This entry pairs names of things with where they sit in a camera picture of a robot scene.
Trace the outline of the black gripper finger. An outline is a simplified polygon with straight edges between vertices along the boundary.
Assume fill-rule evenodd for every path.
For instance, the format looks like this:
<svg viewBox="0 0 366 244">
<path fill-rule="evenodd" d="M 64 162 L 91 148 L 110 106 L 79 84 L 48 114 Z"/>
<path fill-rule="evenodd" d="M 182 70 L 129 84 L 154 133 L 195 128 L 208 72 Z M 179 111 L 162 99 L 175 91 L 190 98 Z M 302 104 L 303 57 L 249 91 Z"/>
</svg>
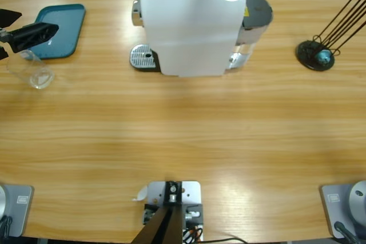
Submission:
<svg viewBox="0 0 366 244">
<path fill-rule="evenodd" d="M 10 32 L 10 47 L 14 53 L 27 50 L 50 40 L 59 30 L 52 23 L 38 22 Z"/>
<path fill-rule="evenodd" d="M 11 26 L 21 16 L 20 12 L 0 9 L 0 28 L 4 29 Z"/>
</svg>

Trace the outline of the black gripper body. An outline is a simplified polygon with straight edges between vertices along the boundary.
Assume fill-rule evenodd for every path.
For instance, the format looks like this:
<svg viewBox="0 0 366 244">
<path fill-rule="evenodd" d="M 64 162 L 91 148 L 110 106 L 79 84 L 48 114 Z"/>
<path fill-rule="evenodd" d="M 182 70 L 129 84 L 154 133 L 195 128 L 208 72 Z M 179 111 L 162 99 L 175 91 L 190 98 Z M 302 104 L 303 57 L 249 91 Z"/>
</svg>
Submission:
<svg viewBox="0 0 366 244">
<path fill-rule="evenodd" d="M 13 35 L 11 32 L 1 29 L 1 59 L 5 59 L 9 56 L 7 50 L 3 44 L 8 44 L 10 49 L 13 49 Z"/>
</svg>

